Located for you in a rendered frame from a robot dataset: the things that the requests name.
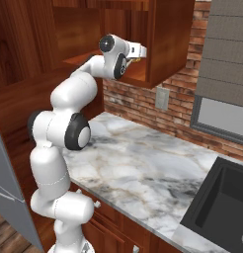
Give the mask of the wooden wall cabinet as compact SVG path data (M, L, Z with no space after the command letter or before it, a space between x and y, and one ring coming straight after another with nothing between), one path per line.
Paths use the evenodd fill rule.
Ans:
M147 48L121 79L153 88L185 67L195 0L51 0L60 58L78 65L107 34Z

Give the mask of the black sink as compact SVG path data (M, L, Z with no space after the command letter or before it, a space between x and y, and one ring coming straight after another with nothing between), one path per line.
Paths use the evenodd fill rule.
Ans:
M243 253L243 165L217 157L181 225L229 253Z

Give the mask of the wooden base cabinet door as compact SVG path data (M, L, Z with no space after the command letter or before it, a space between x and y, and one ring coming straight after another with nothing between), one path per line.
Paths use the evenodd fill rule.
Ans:
M124 241L94 219L83 224L82 229L96 253L124 253Z

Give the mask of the wooden drawer front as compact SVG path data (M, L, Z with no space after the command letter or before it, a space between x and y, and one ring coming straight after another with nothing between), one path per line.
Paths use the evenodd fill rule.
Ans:
M150 232L124 216L122 218L122 232L138 246L143 253L150 253Z
M100 200L96 197L93 197L92 200L93 200L93 202L99 201L101 203L101 207L98 209L95 208L95 211L104 220L107 220L109 223L111 223L116 228L121 228L121 225L122 225L121 214L116 209L114 209L113 207L111 207L110 205L106 204L105 202L103 202L102 200Z

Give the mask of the grey wall outlet plate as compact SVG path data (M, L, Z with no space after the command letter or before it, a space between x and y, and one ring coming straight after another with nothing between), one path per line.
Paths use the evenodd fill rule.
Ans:
M156 90L155 107L164 111L168 110L170 90L158 87Z

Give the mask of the grey framed window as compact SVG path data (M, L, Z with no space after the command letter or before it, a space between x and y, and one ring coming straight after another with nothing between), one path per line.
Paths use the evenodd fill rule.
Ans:
M243 107L196 95L190 127L243 145Z

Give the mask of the grey window blind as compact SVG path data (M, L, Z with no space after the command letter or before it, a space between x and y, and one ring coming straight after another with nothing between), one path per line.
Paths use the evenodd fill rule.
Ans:
M243 0L211 0L196 94L243 107Z

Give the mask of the grey fridge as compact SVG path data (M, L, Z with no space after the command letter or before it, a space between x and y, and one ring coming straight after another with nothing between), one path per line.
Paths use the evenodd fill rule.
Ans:
M22 195L0 135L0 214L30 243L42 250L40 238Z

